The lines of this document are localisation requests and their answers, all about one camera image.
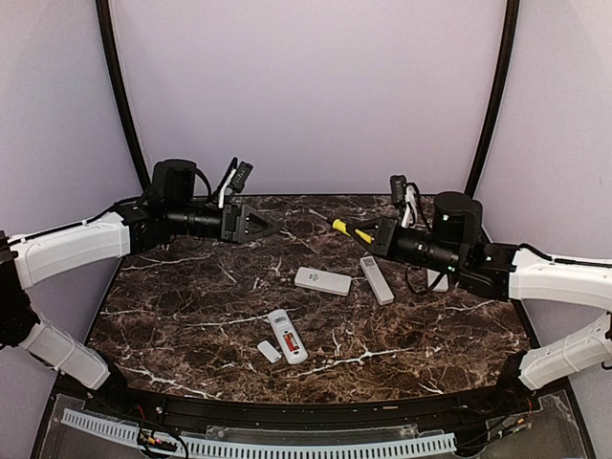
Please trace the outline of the white remote with battery bay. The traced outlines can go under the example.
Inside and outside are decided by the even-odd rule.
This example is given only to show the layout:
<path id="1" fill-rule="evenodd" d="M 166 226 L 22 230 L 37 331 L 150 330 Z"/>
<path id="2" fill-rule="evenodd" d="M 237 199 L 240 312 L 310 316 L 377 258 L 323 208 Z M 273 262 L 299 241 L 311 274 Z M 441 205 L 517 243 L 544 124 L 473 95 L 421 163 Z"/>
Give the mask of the white remote with battery bay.
<path id="1" fill-rule="evenodd" d="M 296 365 L 308 359 L 308 352 L 301 341 L 287 311 L 276 309 L 268 313 L 268 322 L 288 364 Z"/>

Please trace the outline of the white battery cover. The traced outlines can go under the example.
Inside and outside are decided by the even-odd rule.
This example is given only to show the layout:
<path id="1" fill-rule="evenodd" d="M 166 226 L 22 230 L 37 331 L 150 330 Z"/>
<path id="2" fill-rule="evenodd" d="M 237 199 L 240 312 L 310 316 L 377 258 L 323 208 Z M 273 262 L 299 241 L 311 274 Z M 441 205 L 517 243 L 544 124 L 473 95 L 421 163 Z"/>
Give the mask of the white battery cover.
<path id="1" fill-rule="evenodd" d="M 276 363 L 282 359 L 281 354 L 267 340 L 259 342 L 257 344 L 257 349 L 269 363 Z"/>

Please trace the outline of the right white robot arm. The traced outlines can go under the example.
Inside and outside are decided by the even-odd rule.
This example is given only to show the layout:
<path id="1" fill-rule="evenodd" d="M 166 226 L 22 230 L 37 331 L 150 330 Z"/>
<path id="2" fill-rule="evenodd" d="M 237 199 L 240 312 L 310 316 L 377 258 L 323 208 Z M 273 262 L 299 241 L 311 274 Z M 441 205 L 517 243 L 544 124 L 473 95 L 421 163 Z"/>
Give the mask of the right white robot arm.
<path id="1" fill-rule="evenodd" d="M 482 234 L 483 207 L 470 196 L 447 191 L 433 200 L 429 227 L 405 227 L 386 216 L 347 225 L 370 254 L 445 274 L 472 295 L 524 305 L 584 309 L 576 331 L 506 359 L 488 406 L 511 413 L 549 383 L 611 362 L 611 262 L 548 254 L 536 247 L 493 243 Z"/>

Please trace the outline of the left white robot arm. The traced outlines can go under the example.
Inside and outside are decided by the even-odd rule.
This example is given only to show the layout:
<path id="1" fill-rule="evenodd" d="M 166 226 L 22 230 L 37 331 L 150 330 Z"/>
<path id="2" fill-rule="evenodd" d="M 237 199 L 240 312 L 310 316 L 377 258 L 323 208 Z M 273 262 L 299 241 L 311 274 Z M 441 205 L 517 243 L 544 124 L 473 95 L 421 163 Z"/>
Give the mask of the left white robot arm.
<path id="1" fill-rule="evenodd" d="M 149 186 L 137 197 L 117 201 L 101 213 L 64 226 L 1 237 L 1 345 L 20 348 L 97 393 L 115 417 L 135 408 L 121 371 L 32 305 L 30 290 L 61 279 L 76 282 L 79 271 L 169 244 L 177 236 L 242 245 L 279 232 L 274 219 L 235 203 L 252 166 L 232 159 L 218 187 L 198 196 L 206 178 L 193 161 L 158 162 Z"/>

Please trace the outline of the slim white QR-code remote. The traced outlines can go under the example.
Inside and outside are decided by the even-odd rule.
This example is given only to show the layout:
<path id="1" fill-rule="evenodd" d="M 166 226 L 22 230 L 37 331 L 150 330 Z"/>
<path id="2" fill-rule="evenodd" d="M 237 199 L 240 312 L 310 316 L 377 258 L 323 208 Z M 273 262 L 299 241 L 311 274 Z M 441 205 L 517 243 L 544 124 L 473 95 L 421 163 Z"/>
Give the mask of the slim white QR-code remote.
<path id="1" fill-rule="evenodd" d="M 379 304 L 388 305 L 392 303 L 394 301 L 394 295 L 375 258 L 373 256 L 361 258 L 360 267 Z"/>

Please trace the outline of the wide white remote control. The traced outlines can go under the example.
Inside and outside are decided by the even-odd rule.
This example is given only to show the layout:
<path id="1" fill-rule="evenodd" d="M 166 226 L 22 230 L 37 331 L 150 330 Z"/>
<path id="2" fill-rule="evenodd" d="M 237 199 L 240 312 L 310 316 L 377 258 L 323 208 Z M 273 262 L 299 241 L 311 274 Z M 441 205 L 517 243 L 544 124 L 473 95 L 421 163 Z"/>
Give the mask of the wide white remote control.
<path id="1" fill-rule="evenodd" d="M 308 290 L 347 296 L 351 287 L 352 277 L 300 267 L 295 275 L 294 283 L 297 287 Z"/>

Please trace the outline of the small white remote near wall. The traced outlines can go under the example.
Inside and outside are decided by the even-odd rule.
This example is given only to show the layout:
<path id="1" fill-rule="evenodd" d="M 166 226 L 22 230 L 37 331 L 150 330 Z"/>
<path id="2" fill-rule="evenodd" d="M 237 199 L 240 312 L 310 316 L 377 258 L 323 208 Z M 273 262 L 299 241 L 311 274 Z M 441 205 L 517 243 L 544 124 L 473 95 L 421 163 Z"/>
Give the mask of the small white remote near wall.
<path id="1" fill-rule="evenodd" d="M 445 293 L 448 291 L 448 276 L 432 270 L 426 271 L 427 288 L 432 292 Z"/>

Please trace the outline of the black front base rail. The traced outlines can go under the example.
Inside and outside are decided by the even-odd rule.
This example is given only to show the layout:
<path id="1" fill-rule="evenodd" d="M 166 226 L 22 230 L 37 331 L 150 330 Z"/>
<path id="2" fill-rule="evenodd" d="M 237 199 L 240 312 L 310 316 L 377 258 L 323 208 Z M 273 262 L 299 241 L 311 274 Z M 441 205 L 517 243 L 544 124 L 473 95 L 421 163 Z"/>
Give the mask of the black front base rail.
<path id="1" fill-rule="evenodd" d="M 256 404 L 164 395 L 127 388 L 125 410 L 109 402 L 87 399 L 85 390 L 70 377 L 59 377 L 45 407 L 49 417 L 66 396 L 78 408 L 116 417 L 133 417 L 143 424 L 175 432 L 203 433 L 213 426 L 272 430 L 336 430 L 415 425 L 421 431 L 442 429 L 482 432 L 488 420 L 544 409 L 544 398 L 560 398 L 574 412 L 575 397 L 566 379 L 554 382 L 530 397 L 501 394 L 492 386 L 454 394 L 358 404 Z"/>

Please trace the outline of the black enclosure frame post left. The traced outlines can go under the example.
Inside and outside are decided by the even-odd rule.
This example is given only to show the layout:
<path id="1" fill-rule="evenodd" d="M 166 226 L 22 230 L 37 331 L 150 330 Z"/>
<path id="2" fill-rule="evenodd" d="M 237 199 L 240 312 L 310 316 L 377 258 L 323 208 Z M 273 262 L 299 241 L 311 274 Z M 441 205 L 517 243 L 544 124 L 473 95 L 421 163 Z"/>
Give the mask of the black enclosure frame post left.
<path id="1" fill-rule="evenodd" d="M 120 63 L 118 41 L 112 18 L 111 2 L 96 0 L 96 13 L 107 73 L 120 119 L 120 126 L 128 148 L 130 162 L 138 179 L 141 192 L 151 185 L 151 177 L 146 165 L 136 123 L 131 110 L 128 92 Z"/>

